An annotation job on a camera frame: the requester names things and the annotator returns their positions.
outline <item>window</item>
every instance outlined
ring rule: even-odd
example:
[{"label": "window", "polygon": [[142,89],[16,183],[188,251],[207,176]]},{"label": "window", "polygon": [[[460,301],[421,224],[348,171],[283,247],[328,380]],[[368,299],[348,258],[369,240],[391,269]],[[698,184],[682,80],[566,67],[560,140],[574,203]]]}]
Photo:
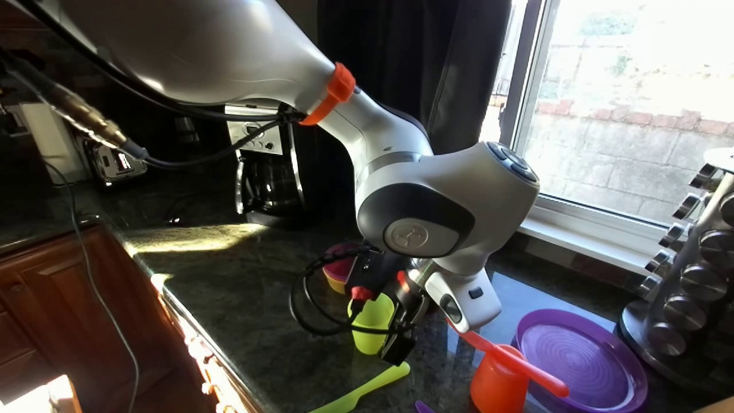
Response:
[{"label": "window", "polygon": [[[725,40],[734,4],[527,4],[509,24],[522,30],[517,40],[508,32],[504,46],[504,55],[517,54],[505,96],[495,81],[493,102],[506,101],[499,140],[539,175],[540,207],[643,234],[650,241],[637,249],[654,252],[677,205],[695,192],[688,183],[703,153],[734,145],[734,49]],[[488,124],[480,139],[496,140]]]}]

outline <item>yellow-green cup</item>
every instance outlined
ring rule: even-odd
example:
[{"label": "yellow-green cup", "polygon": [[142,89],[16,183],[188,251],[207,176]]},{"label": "yellow-green cup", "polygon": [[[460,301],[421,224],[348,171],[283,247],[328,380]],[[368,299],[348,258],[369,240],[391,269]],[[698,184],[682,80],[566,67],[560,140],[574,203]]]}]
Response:
[{"label": "yellow-green cup", "polygon": [[[390,319],[395,312],[395,305],[390,297],[380,294],[375,301],[367,300],[365,308],[352,323],[353,326],[385,329],[390,326]],[[346,313],[352,316],[352,302],[346,306]],[[355,346],[364,354],[377,354],[387,334],[369,334],[352,331]]]}]

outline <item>orange cup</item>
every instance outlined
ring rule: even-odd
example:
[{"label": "orange cup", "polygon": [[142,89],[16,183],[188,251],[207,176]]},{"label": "orange cup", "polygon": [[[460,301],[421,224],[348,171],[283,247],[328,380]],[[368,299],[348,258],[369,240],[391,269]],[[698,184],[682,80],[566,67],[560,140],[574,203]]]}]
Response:
[{"label": "orange cup", "polygon": [[[511,345],[499,346],[525,359]],[[513,373],[495,362],[491,355],[485,354],[471,381],[471,400],[482,413],[521,413],[525,406],[528,382],[528,376]]]}]

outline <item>black cable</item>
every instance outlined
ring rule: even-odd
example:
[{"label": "black cable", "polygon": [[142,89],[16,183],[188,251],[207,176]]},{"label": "black cable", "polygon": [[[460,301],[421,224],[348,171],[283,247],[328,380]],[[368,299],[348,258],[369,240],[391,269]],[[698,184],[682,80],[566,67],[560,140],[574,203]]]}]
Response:
[{"label": "black cable", "polygon": [[41,6],[38,5],[37,0],[18,0],[18,3],[23,6],[28,12],[30,12],[36,19],[41,23],[45,24],[51,29],[56,35],[62,40],[68,43],[74,50],[80,53],[83,57],[89,60],[94,66],[106,74],[112,80],[122,85],[125,89],[130,90],[132,93],[144,98],[147,101],[153,102],[173,112],[178,112],[182,115],[190,116],[193,118],[209,119],[212,121],[276,121],[278,115],[230,115],[227,113],[214,112],[212,110],[201,109],[199,107],[187,106],[179,104],[170,98],[163,96],[143,85],[142,83],[135,81],[127,77],[124,73],[114,68],[107,61],[99,57],[94,51],[87,48],[82,42],[76,37],[69,33],[64,27],[48,15]]},{"label": "black cable", "polygon": [[[350,248],[344,251],[336,251],[334,253],[329,253],[320,256],[319,258],[312,261],[309,265],[306,266],[305,270],[303,270],[298,277],[294,280],[294,283],[291,285],[291,294],[288,297],[288,307],[291,310],[291,316],[298,322],[298,324],[306,331],[317,335],[317,336],[331,336],[335,334],[339,334],[342,331],[359,331],[362,333],[367,334],[402,334],[406,331],[412,330],[415,328],[415,324],[408,324],[406,326],[402,326],[401,328],[367,328],[367,327],[360,327],[360,326],[353,326],[352,323],[356,319],[356,317],[361,312],[361,306],[363,306],[363,302],[359,301],[353,301],[352,302],[352,316],[349,317],[348,320],[339,320],[332,315],[330,315],[325,309],[323,309],[312,297],[310,290],[308,288],[308,279],[313,276],[313,274],[316,272],[316,270],[319,270],[323,268],[325,265],[330,264],[332,262],[336,262],[345,258],[349,258],[351,256],[357,256],[359,254],[367,254],[370,251],[374,251],[374,247],[371,245],[360,245],[356,248]],[[336,324],[333,328],[319,328],[315,327],[305,321],[305,319],[301,316],[301,314],[298,312],[298,308],[296,306],[296,293],[298,291],[299,286],[302,285],[302,288],[304,290],[304,293],[306,294],[306,298],[308,301],[316,307],[316,309],[323,315],[325,318],[327,318],[330,322]]]},{"label": "black cable", "polygon": [[94,281],[94,276],[92,275],[92,265],[90,264],[90,257],[87,253],[87,247],[84,244],[84,237],[81,235],[81,229],[79,229],[79,222],[76,219],[76,198],[74,197],[74,192],[71,190],[71,186],[69,185],[69,182],[64,177],[64,174],[61,173],[61,171],[53,166],[52,164],[48,163],[48,161],[43,160],[43,163],[46,164],[53,172],[55,172],[56,175],[59,176],[61,181],[64,183],[64,186],[66,187],[66,190],[68,192],[68,202],[67,205],[69,206],[69,209],[71,210],[71,225],[74,228],[74,232],[76,233],[76,237],[79,239],[79,245],[81,246],[81,254],[84,256],[84,269],[87,272],[87,280],[89,281],[92,291],[94,292],[95,296],[99,300],[100,304],[102,304],[102,307],[104,308],[104,311],[107,313],[107,317],[109,317],[109,320],[112,322],[112,325],[115,328],[115,331],[117,332],[117,335],[120,337],[120,341],[123,342],[123,345],[125,346],[125,349],[130,354],[130,359],[133,362],[133,368],[135,372],[135,382],[133,385],[133,392],[132,396],[130,398],[130,404],[128,405],[128,413],[133,412],[133,406],[135,404],[135,398],[137,397],[137,391],[140,384],[140,367],[138,365],[137,358],[135,357],[135,353],[133,352],[132,348],[130,347],[130,343],[128,343],[128,340],[125,338],[125,335],[123,334],[122,329],[120,329],[120,325],[117,323],[117,320],[115,319],[115,316],[112,314],[112,311],[107,306],[107,302],[105,302],[104,298],[102,298],[102,294],[100,294],[97,283]]},{"label": "black cable", "polygon": [[254,131],[247,134],[247,136],[243,137],[242,139],[235,142],[233,145],[228,146],[227,148],[222,149],[221,151],[208,155],[207,157],[199,158],[199,159],[193,159],[190,161],[182,161],[182,162],[168,162],[163,161],[160,159],[156,159],[153,157],[147,157],[143,159],[143,161],[150,166],[154,166],[161,169],[181,169],[181,168],[190,168],[192,166],[198,166],[202,165],[208,162],[218,161],[220,159],[224,159],[225,157],[229,156],[230,154],[234,153],[237,149],[240,149],[242,146],[244,146],[246,143],[250,142],[251,140],[255,139],[257,136],[262,134],[268,129],[275,128],[276,126],[285,125],[290,122],[295,122],[297,118],[287,118],[283,117],[277,121],[273,121],[270,123],[266,123],[263,126],[260,126],[259,128],[255,129]]}]

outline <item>yellow-green knife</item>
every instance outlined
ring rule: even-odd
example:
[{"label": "yellow-green knife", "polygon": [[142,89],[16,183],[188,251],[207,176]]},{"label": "yellow-green knife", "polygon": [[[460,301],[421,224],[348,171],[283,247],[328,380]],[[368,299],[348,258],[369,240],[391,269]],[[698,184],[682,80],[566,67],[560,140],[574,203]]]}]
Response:
[{"label": "yellow-green knife", "polygon": [[382,386],[392,383],[403,378],[410,373],[410,366],[406,362],[402,362],[399,366],[392,366],[389,369],[378,374],[377,377],[357,387],[344,396],[334,400],[329,404],[325,404],[310,413],[347,413],[357,407],[357,402],[367,393],[379,389]]}]

